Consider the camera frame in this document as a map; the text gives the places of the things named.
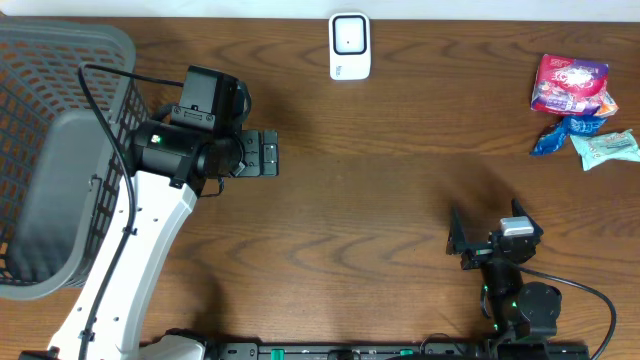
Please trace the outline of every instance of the wooden table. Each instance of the wooden table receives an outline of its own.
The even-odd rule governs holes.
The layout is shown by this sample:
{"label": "wooden table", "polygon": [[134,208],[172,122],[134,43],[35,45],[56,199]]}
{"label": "wooden table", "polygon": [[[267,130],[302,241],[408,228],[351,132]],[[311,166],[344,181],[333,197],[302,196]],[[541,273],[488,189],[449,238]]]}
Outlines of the wooden table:
{"label": "wooden table", "polygon": [[[607,294],[619,325],[604,358],[640,356],[640,164],[583,172],[570,143],[528,155],[558,120],[529,110],[545,53],[608,63],[621,110],[603,132],[640,127],[640,24],[373,21],[370,78],[335,82],[326,21],[76,20],[127,32],[141,74],[182,80],[195,63],[243,79],[254,98],[248,127],[280,134],[280,177],[228,181],[224,196],[196,206],[144,340],[175,327],[264,342],[490,331],[480,273],[445,255],[449,209],[458,204],[484,240],[517,196],[545,229],[527,266]],[[142,86],[152,108],[179,98]],[[609,326],[605,304],[558,287],[557,339],[595,351]],[[1,357],[44,349],[77,295],[0,300]]]}

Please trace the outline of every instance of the snack package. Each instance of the snack package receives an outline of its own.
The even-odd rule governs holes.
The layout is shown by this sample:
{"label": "snack package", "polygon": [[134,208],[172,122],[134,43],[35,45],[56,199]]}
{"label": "snack package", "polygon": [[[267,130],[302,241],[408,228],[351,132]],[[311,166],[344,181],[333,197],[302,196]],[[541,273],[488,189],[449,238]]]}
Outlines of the snack package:
{"label": "snack package", "polygon": [[608,78],[607,64],[544,55],[531,109],[560,115],[594,115],[605,101]]}
{"label": "snack package", "polygon": [[616,102],[613,101],[613,98],[607,92],[606,94],[604,94],[602,107],[600,107],[600,110],[598,110],[595,116],[600,116],[600,117],[611,116],[611,115],[614,115],[616,112],[618,112],[618,109],[619,109],[618,104],[616,104]]}
{"label": "snack package", "polygon": [[640,150],[631,130],[592,138],[571,135],[573,146],[582,156],[582,169],[587,171],[611,159],[640,162]]}
{"label": "snack package", "polygon": [[542,156],[558,151],[567,135],[593,136],[606,122],[607,119],[597,116],[566,116],[540,137],[530,155]]}

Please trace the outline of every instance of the black cable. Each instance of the black cable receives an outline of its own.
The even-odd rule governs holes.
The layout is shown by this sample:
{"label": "black cable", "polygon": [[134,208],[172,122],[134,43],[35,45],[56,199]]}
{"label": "black cable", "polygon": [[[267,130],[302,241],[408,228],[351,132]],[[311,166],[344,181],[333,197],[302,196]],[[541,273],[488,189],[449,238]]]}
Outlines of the black cable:
{"label": "black cable", "polygon": [[218,176],[218,192],[215,194],[207,194],[207,195],[200,195],[201,198],[203,197],[218,197],[222,194],[222,192],[224,191],[224,179],[222,178],[222,176]]}
{"label": "black cable", "polygon": [[435,337],[435,336],[440,336],[440,337],[445,337],[447,338],[447,340],[449,340],[449,342],[451,344],[453,344],[453,346],[456,348],[456,350],[458,350],[458,352],[460,353],[460,355],[464,355],[464,351],[462,351],[462,349],[460,348],[460,346],[458,346],[458,343],[456,343],[453,338],[451,338],[451,336],[445,334],[445,333],[433,333],[429,336],[427,336],[426,339],[424,339],[424,341],[422,342],[422,344],[420,344],[420,354],[424,354],[424,346],[427,345],[430,340]]}
{"label": "black cable", "polygon": [[244,93],[244,100],[246,101],[246,105],[245,105],[246,107],[242,112],[242,114],[236,117],[234,123],[242,125],[244,124],[245,121],[247,121],[247,118],[249,117],[249,113],[251,112],[252,102],[251,102],[251,94],[249,94],[249,89],[247,88],[246,83],[238,80],[238,89],[240,89],[240,91]]}
{"label": "black cable", "polygon": [[133,231],[132,227],[133,227],[133,223],[135,221],[135,216],[136,216],[136,200],[135,200],[134,191],[133,191],[133,182],[131,181],[131,174],[129,173],[129,170],[126,166],[124,153],[122,151],[122,148],[120,147],[120,144],[118,144],[118,140],[116,140],[115,136],[111,132],[109,123],[105,119],[104,115],[102,115],[102,111],[100,110],[100,107],[98,107],[98,104],[96,104],[95,100],[93,99],[93,96],[91,95],[91,91],[89,91],[89,88],[87,87],[87,83],[85,81],[84,73],[83,73],[85,68],[105,71],[108,73],[112,73],[120,76],[126,76],[126,77],[137,79],[137,80],[149,81],[156,84],[182,86],[181,82],[150,78],[147,76],[132,74],[126,71],[116,70],[116,69],[95,65],[95,64],[81,63],[80,66],[78,67],[78,82],[80,82],[80,87],[82,88],[82,92],[84,93],[84,96],[87,98],[87,102],[89,103],[91,110],[93,110],[94,114],[96,115],[96,118],[98,118],[98,123],[100,123],[102,130],[104,131],[105,135],[107,136],[107,139],[109,140],[109,143],[113,147],[113,152],[115,153],[116,158],[120,162],[120,167],[122,168],[122,176],[125,179],[125,185],[127,187],[127,196],[129,197],[129,216],[127,218],[127,225],[123,230],[120,243],[118,244],[118,247],[113,255],[113,259],[111,260],[111,263],[107,268],[107,272],[105,273],[104,279],[100,284],[100,288],[96,293],[96,298],[94,299],[93,304],[91,305],[91,310],[89,311],[89,316],[87,317],[87,323],[82,332],[80,352],[78,353],[79,360],[84,360],[87,357],[89,341],[93,337],[93,334],[92,334],[93,323],[95,322],[96,314],[98,313],[98,308],[100,307],[100,303],[102,302],[104,293],[107,290],[107,286],[109,285],[111,276],[113,275],[116,265],[118,264],[118,260],[120,259],[120,256],[124,251],[125,245],[127,244],[129,235]]}
{"label": "black cable", "polygon": [[138,75],[138,74],[134,74],[134,73],[118,70],[118,69],[113,69],[106,66],[96,65],[96,64],[89,64],[89,63],[80,64],[80,67],[83,67],[83,66],[86,67],[87,69],[100,70],[100,71],[108,72],[111,74],[116,74],[116,75],[125,76],[128,78],[136,79],[136,80],[152,82],[154,84],[171,85],[171,86],[178,86],[178,87],[184,86],[184,84],[181,83],[180,81],[152,78],[149,76]]}
{"label": "black cable", "polygon": [[480,290],[480,310],[485,318],[491,319],[491,315],[487,311],[487,285],[482,285]]}
{"label": "black cable", "polygon": [[520,265],[514,264],[513,262],[506,260],[507,263],[509,265],[511,265],[512,267],[520,270],[523,273],[529,274],[529,275],[533,275],[533,276],[537,276],[543,279],[547,279],[547,280],[552,280],[552,281],[557,281],[559,283],[565,284],[565,285],[570,285],[573,287],[576,287],[580,290],[584,290],[590,294],[593,294],[597,297],[599,297],[600,299],[602,299],[602,301],[604,301],[607,306],[609,307],[609,311],[611,312],[611,322],[609,324],[609,331],[607,331],[607,335],[604,337],[604,340],[602,341],[602,344],[600,345],[600,347],[598,348],[598,350],[596,350],[595,353],[593,353],[593,356],[591,357],[591,360],[597,360],[598,358],[600,358],[600,355],[602,355],[602,353],[604,352],[604,350],[607,348],[607,345],[609,345],[609,342],[611,341],[611,338],[613,337],[613,332],[616,330],[616,322],[618,321],[618,315],[616,314],[616,308],[613,305],[613,303],[611,302],[611,300],[609,300],[608,297],[606,297],[603,293],[601,293],[600,291],[590,288],[586,285],[582,285],[580,283],[577,283],[575,281],[571,281],[571,280],[567,280],[567,279],[563,279],[557,276],[553,276],[553,275],[549,275],[549,274],[545,274],[545,273],[541,273],[539,271],[535,271],[535,270],[530,270],[527,268],[524,268]]}
{"label": "black cable", "polygon": [[504,334],[500,335],[500,337],[498,337],[498,339],[493,343],[493,346],[491,346],[489,357],[492,359],[498,359],[498,346],[502,345],[502,343],[511,336],[513,336],[512,330],[505,331]]}
{"label": "black cable", "polygon": [[164,118],[166,118],[167,115],[171,114],[171,110],[173,109],[173,107],[177,105],[178,103],[168,103],[160,106],[156,110],[156,112],[154,112],[153,115],[151,115],[151,120],[162,122],[162,120],[164,120]]}

